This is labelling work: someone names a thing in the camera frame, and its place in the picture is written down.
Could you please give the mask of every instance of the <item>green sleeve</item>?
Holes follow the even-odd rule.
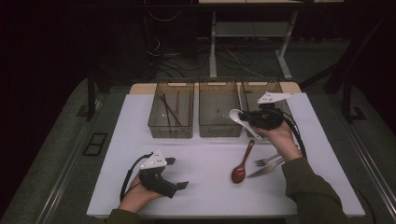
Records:
[[[282,170],[286,178],[286,196],[296,202],[302,224],[350,223],[337,193],[314,173],[306,158],[286,162]]]
[[[136,213],[128,212],[121,209],[113,209],[108,217],[106,224],[137,224],[140,223],[140,218]]]

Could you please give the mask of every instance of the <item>transparent storage container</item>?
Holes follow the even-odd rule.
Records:
[[[242,126],[230,119],[230,110],[241,109],[236,80],[201,77],[199,131],[201,137],[239,137]]]
[[[193,102],[194,79],[160,79],[148,119],[152,137],[192,138]]]
[[[283,92],[278,81],[270,78],[252,77],[242,80],[240,87],[241,105],[244,111],[259,111],[259,100],[266,92]],[[291,115],[288,103],[286,100],[275,102],[275,108],[279,108],[283,112]]]

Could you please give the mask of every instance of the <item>gray floor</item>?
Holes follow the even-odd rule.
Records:
[[[219,55],[223,56],[224,64],[218,62],[218,76],[256,76],[243,69],[234,70],[240,68],[240,66],[237,63],[224,60],[233,59],[233,56],[227,54],[226,52],[228,51],[224,50],[228,49],[233,52],[241,63],[249,63],[250,58],[251,65],[248,67],[249,70],[263,76],[277,77],[282,81],[281,72],[274,55],[274,49],[279,44],[279,41],[270,39],[235,40],[234,42],[220,41],[218,44]],[[343,55],[347,45],[346,41],[334,40],[320,43],[311,41],[291,42],[286,53],[286,61],[289,63],[293,81],[297,83],[304,81],[335,63]],[[209,69],[205,59],[208,56],[208,50],[203,48],[200,52],[202,53],[196,61],[173,58],[172,63],[183,67],[183,69],[179,68],[179,71],[164,66],[162,66],[162,69],[174,77],[180,77],[180,71],[183,72],[185,77],[207,77]],[[168,77],[168,75],[160,71],[157,77]],[[346,124],[340,115],[341,95],[325,94],[322,90],[325,82],[326,78],[323,78],[304,91],[308,93],[309,99],[338,160],[344,168],[346,176],[356,188],[357,193],[358,191],[362,193],[362,195],[358,193],[358,197],[367,215],[365,217],[353,217],[352,221],[353,223],[373,223],[373,215],[375,215],[376,223],[395,223],[395,219],[386,207],[375,182],[373,182],[361,162],[356,137],[353,137],[350,129],[356,130],[358,137],[367,151],[369,151],[391,189],[396,189],[396,181],[392,175],[392,172],[396,169],[395,135],[367,103],[363,94],[356,88],[353,90],[352,105],[358,106],[367,120],[354,121],[352,125]],[[105,158],[106,148],[114,131],[123,99],[128,91],[129,87],[114,87],[111,92],[102,93],[102,98],[98,100],[97,104],[98,112],[92,121],[86,121],[84,117],[78,116],[78,111],[87,104],[86,81],[84,80],[76,87],[41,148],[29,174],[3,216],[1,223],[104,222],[94,217],[88,217],[85,213],[90,203],[91,193]],[[104,150],[98,157],[83,156],[81,152],[93,133],[108,133]],[[152,220],[150,222],[165,223],[164,220]],[[279,220],[263,219],[212,220],[211,222],[280,223]],[[288,222],[298,223],[294,219],[289,219]]]

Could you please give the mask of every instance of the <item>brown spoon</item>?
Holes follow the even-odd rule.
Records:
[[[245,162],[247,161],[248,154],[250,153],[251,149],[254,146],[254,140],[250,140],[247,145],[247,151],[245,152],[244,159],[242,160],[242,163],[233,168],[233,172],[231,173],[231,180],[235,184],[241,183],[245,179]]]

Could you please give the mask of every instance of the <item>utensil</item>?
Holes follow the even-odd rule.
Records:
[[[246,176],[246,171],[245,171],[245,162],[247,161],[248,154],[250,154],[251,149],[254,146],[254,140],[250,140],[247,145],[247,151],[245,152],[244,159],[242,160],[241,164],[233,168],[233,172],[231,173],[231,180],[235,184],[241,183]]]
[[[255,173],[253,173],[251,175],[248,175],[247,178],[256,177],[256,176],[259,176],[259,175],[265,175],[265,174],[271,173],[271,172],[274,171],[275,167],[278,166],[281,162],[283,162],[283,159],[279,159],[277,161],[274,161],[274,162],[264,166],[259,171],[256,171]]]
[[[279,156],[280,156],[279,154],[275,154],[274,156],[272,156],[270,158],[254,161],[254,163],[256,163],[257,166],[265,166],[265,165],[268,165],[271,160],[273,160]]]
[[[250,125],[248,124],[247,121],[243,121],[239,118],[239,113],[243,114],[242,111],[238,110],[238,109],[232,109],[230,110],[230,118],[235,121],[236,123],[244,126],[248,131],[251,132],[251,134],[253,134],[254,137],[257,138],[257,140],[262,140],[262,137],[257,134],[256,132],[253,131],[253,129],[250,127]]]
[[[172,111],[172,109],[169,107],[168,103],[166,103],[166,98],[165,98],[165,94],[163,93],[163,95],[161,96],[161,99],[163,100],[163,103],[165,104],[165,109],[166,109],[166,117],[168,117],[168,125],[171,126],[170,123],[170,119],[169,119],[169,114],[168,111],[171,112],[172,116],[175,118],[175,120],[177,121],[178,125],[181,126],[180,121],[178,121],[177,117],[175,116],[174,112]]]

